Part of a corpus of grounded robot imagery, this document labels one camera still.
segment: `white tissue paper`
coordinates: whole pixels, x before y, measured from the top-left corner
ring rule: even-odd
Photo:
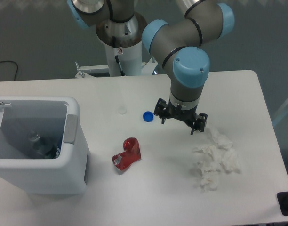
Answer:
[[[225,150],[230,149],[233,146],[233,142],[224,134],[220,134],[218,130],[212,125],[209,127],[212,139],[217,144],[218,148]]]
[[[210,157],[197,163],[202,175],[200,186],[204,191],[217,189],[219,174],[222,171],[225,173],[241,172],[238,153],[232,148],[233,142],[213,126],[209,127],[209,132],[214,144],[202,144],[193,149],[195,153]]]

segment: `blue bottle cap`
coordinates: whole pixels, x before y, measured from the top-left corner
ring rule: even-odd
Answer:
[[[145,122],[151,122],[153,120],[153,113],[152,112],[144,112],[143,119]]]

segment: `gray floor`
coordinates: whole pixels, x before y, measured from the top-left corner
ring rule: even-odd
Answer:
[[[255,71],[272,116],[288,97],[288,0],[220,2],[232,7],[236,24],[231,34],[203,47],[211,71]],[[147,22],[183,19],[174,0],[138,0],[136,10]],[[144,50],[143,60],[149,58]],[[75,61],[106,64],[95,28],[81,30],[66,0],[0,0],[0,60],[19,64],[18,80],[73,78]],[[0,64],[0,81],[13,80],[14,73],[14,65]],[[288,165],[288,117],[275,132]]]

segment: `blue joint cap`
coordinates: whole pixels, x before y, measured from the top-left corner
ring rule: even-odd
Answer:
[[[165,22],[164,20],[154,20],[145,27],[142,33],[142,42],[149,53],[153,38],[155,37],[159,29],[166,24],[167,22]]]
[[[82,20],[80,15],[77,13],[72,1],[71,0],[67,0],[67,4],[69,5],[70,10],[71,10],[71,12],[72,12],[77,24],[79,25],[79,27],[81,27],[82,29],[89,28],[89,26],[87,26],[87,24]]]
[[[235,17],[233,10],[225,3],[218,3],[223,12],[223,29],[221,31],[220,37],[230,33],[235,25]]]
[[[189,88],[204,85],[209,75],[209,68],[208,55],[196,47],[181,49],[173,61],[173,72],[176,79]]]

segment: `black object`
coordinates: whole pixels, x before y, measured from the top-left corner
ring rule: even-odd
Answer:
[[[16,73],[14,75],[14,78],[13,78],[13,81],[16,81],[16,77],[17,77],[17,71],[18,71],[18,65],[17,65],[17,62],[13,61],[13,60],[3,60],[3,61],[0,61],[0,64],[1,63],[13,63],[16,65]]]
[[[48,137],[41,137],[36,131],[32,131],[29,137],[32,144],[32,158],[54,159],[57,155],[57,148]]]
[[[166,119],[175,118],[180,121],[186,123],[191,130],[191,135],[193,135],[194,131],[203,132],[205,130],[205,126],[207,123],[207,114],[196,114],[196,107],[191,110],[182,110],[182,106],[178,105],[174,107],[172,103],[169,101],[167,104],[165,100],[159,99],[153,114],[159,116],[162,119],[162,124],[165,123]]]
[[[116,37],[115,36],[112,37],[112,48],[116,48]],[[125,76],[125,73],[123,72],[123,68],[122,68],[120,61],[119,61],[119,57],[117,55],[115,55],[115,60],[118,64],[121,76]]]
[[[288,192],[277,193],[277,198],[282,214],[288,216]]]

